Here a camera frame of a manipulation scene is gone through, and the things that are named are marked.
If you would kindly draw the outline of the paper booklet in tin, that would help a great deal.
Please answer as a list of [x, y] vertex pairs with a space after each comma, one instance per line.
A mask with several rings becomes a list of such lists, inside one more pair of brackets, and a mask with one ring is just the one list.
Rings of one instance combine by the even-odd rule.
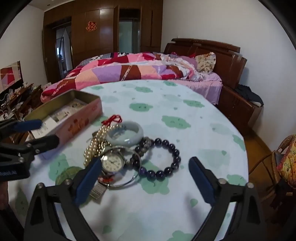
[[65, 121], [67, 118], [78, 112], [86, 105], [85, 102], [81, 100], [74, 99], [58, 110], [54, 111], [52, 114], [48, 115], [43, 119], [43, 125], [40, 129], [31, 131], [34, 138], [41, 138], [48, 135], [55, 127]]

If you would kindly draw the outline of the wicker chair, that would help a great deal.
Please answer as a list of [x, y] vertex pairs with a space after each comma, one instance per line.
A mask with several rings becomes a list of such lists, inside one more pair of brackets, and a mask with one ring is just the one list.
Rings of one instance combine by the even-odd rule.
[[295, 188], [292, 188], [288, 183], [280, 177], [277, 166], [283, 157], [285, 151], [278, 152], [278, 148], [272, 151], [270, 154], [266, 155], [265, 157], [261, 158], [249, 171], [251, 174], [257, 166], [264, 163], [264, 160], [267, 158], [271, 158], [271, 171], [268, 171], [267, 174], [272, 181], [272, 186], [270, 187], [271, 191], [261, 200], [264, 202], [269, 197], [274, 197], [273, 201], [271, 202], [270, 206], [273, 209], [277, 209], [288, 197], [295, 199]]

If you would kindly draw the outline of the brown wooden wardrobe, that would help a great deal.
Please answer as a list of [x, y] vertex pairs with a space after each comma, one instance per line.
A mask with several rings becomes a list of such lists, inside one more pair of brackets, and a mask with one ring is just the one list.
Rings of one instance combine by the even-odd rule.
[[[43, 55], [48, 82], [62, 79], [56, 56], [56, 30], [71, 27], [73, 63], [95, 55], [118, 51], [118, 26], [121, 10], [140, 11], [140, 51], [161, 50], [163, 1], [70, 1], [44, 14]], [[88, 32], [89, 21], [97, 30]]]

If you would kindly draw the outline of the yellow floral cushion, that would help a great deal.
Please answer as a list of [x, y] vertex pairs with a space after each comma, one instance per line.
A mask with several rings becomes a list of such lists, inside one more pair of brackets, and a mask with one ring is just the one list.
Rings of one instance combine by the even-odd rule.
[[292, 188], [295, 188], [295, 146], [295, 135], [291, 135], [282, 141], [277, 150], [281, 154], [285, 151], [277, 166], [278, 173]]

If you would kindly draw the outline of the television screen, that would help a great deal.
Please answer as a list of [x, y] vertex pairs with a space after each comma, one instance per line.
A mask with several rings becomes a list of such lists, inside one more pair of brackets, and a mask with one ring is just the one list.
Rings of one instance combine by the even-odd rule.
[[21, 62], [17, 61], [1, 68], [1, 93], [10, 89], [16, 90], [20, 87], [23, 87]]

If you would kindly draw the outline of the wooden bed headboard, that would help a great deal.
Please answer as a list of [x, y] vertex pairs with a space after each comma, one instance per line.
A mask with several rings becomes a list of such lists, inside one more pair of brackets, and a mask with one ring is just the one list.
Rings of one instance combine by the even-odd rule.
[[220, 76], [223, 85], [235, 89], [247, 63], [247, 59], [240, 54], [240, 47], [211, 40], [173, 38], [164, 50], [165, 54], [176, 53], [182, 56], [210, 52], [216, 54], [214, 72]]

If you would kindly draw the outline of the pale jade bangle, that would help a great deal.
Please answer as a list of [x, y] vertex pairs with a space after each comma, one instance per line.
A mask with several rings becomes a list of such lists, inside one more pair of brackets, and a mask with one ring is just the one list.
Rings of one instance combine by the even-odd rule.
[[124, 121], [106, 133], [105, 139], [112, 146], [136, 146], [144, 137], [142, 127], [134, 121]]

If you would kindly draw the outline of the pink bed sheet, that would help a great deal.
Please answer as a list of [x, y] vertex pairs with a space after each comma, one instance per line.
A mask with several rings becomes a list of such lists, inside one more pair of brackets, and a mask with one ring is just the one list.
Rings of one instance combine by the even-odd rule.
[[168, 81], [176, 84], [184, 85], [194, 92], [202, 95], [211, 104], [217, 105], [219, 102], [220, 93], [223, 83], [219, 75], [216, 73], [204, 74], [202, 81], [188, 81], [179, 79], [169, 79]]

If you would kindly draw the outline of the green jade bangle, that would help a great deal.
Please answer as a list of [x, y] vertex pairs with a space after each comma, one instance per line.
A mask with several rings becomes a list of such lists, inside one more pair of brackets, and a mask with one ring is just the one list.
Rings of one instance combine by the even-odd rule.
[[64, 171], [62, 171], [61, 174], [59, 174], [57, 176], [57, 178], [55, 180], [55, 185], [60, 185], [66, 179], [74, 179], [74, 177], [76, 176], [76, 174], [80, 170], [82, 170], [81, 167], [76, 167], [76, 166], [68, 167], [67, 169], [65, 169]]

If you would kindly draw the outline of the red knot cord charm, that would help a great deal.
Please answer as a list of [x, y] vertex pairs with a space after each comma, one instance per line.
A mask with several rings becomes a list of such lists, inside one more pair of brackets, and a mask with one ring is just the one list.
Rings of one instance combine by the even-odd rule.
[[122, 123], [122, 118], [119, 114], [114, 114], [107, 120], [103, 120], [101, 123], [103, 126], [111, 126], [112, 123]]

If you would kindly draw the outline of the dark clothes on nightstand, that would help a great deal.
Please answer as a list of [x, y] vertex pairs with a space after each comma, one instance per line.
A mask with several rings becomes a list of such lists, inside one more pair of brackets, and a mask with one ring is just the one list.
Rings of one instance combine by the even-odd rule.
[[240, 94], [242, 97], [244, 97], [247, 101], [252, 102], [258, 107], [264, 106], [263, 100], [260, 96], [258, 96], [256, 93], [252, 92], [249, 86], [245, 85], [237, 85], [235, 88], [235, 91]]

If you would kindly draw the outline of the red double happiness decal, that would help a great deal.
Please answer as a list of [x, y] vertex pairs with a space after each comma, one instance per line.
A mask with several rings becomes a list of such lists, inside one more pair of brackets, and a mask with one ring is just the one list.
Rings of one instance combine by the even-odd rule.
[[89, 21], [86, 26], [86, 30], [88, 32], [93, 32], [93, 31], [97, 30], [97, 23], [93, 22], [93, 21]]

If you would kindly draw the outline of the silver wrist watch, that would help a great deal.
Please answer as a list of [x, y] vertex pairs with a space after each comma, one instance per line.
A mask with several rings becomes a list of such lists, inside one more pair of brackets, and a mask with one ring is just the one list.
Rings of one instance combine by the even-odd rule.
[[102, 172], [99, 174], [97, 183], [90, 192], [90, 196], [94, 200], [99, 200], [107, 188], [124, 186], [124, 184], [114, 184], [115, 176], [125, 167], [126, 159], [121, 153], [124, 149], [123, 146], [110, 147], [100, 155]]

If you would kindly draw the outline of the floral pillow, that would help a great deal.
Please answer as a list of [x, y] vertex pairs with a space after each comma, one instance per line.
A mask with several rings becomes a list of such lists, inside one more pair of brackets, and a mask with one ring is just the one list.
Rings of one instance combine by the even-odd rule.
[[210, 74], [213, 72], [216, 64], [216, 54], [209, 52], [203, 55], [197, 55], [195, 57], [197, 62], [197, 71], [200, 73]]

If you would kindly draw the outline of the patchwork quilt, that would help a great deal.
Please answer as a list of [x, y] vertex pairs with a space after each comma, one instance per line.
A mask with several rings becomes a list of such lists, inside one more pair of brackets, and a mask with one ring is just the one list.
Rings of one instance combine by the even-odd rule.
[[41, 102], [46, 103], [72, 89], [141, 79], [201, 81], [201, 75], [196, 64], [183, 56], [151, 52], [115, 53], [111, 58], [95, 57], [80, 63], [64, 79], [47, 87], [41, 94]]

